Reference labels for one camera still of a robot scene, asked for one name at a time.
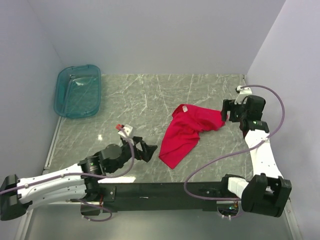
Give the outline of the red t-shirt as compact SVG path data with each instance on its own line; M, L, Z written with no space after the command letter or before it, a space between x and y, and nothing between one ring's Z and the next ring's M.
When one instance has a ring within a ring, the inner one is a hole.
M220 111L192 104L180 104L171 116L158 157L172 170L198 144L200 133L218 131L225 125Z

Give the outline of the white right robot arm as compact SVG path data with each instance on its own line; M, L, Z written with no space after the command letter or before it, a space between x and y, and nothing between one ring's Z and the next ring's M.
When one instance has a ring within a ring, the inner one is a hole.
M223 178L226 183L219 187L219 193L226 200L236 195L245 212L278 218L284 211L292 184L283 178L277 167L269 139L270 130L262 121L265 104L265 99L256 95L223 101L221 119L239 123L250 149L253 178L246 181L227 174Z

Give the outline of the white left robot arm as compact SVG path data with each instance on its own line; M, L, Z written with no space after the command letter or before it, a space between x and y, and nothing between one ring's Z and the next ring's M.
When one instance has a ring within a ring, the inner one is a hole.
M121 142L62 170L29 178L7 176L0 187L1 221L17 219L28 210L58 201L96 201L103 195L99 180L112 178L128 161L149 162L158 148L138 136Z

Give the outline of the teal transparent plastic bin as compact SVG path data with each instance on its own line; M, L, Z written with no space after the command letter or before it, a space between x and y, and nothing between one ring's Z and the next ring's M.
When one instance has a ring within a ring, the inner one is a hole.
M53 108L69 119L94 116L101 103L101 71L93 64L70 66L57 76Z

